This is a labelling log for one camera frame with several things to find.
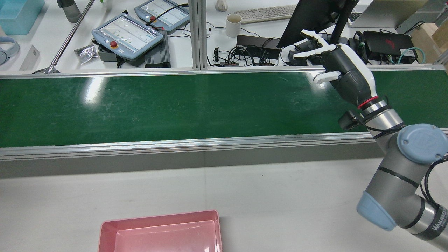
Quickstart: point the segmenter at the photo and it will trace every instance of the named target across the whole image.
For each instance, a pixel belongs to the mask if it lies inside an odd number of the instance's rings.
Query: green conveyor belt
[[[407,124],[448,127],[444,71],[374,72]],[[0,147],[341,132],[354,107],[310,73],[0,80]]]

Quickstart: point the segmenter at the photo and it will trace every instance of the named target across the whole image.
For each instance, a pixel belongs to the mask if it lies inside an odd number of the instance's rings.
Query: pink tray
[[[222,252],[218,212],[202,211],[101,225],[99,252]]]

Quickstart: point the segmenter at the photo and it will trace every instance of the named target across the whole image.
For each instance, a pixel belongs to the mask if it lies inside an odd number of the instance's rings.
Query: red emergency stop button
[[[112,48],[112,49],[115,49],[115,48],[118,47],[118,44],[116,43],[116,41],[112,41],[112,42],[110,43],[110,45],[111,45],[111,48]]]

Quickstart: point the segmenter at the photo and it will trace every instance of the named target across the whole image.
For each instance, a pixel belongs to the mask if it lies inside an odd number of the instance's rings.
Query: keyboard
[[[361,16],[361,14],[362,12],[352,12],[349,17],[350,21],[352,23],[355,22],[358,19],[358,17]]]
[[[238,14],[242,17],[242,24],[289,19],[293,15],[296,6],[297,4],[261,9],[240,10],[236,11],[235,14]]]

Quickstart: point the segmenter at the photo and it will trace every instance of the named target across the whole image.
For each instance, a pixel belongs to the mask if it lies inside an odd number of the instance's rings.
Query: light blue bin
[[[44,3],[44,0],[0,0],[0,26],[7,35],[28,34]]]

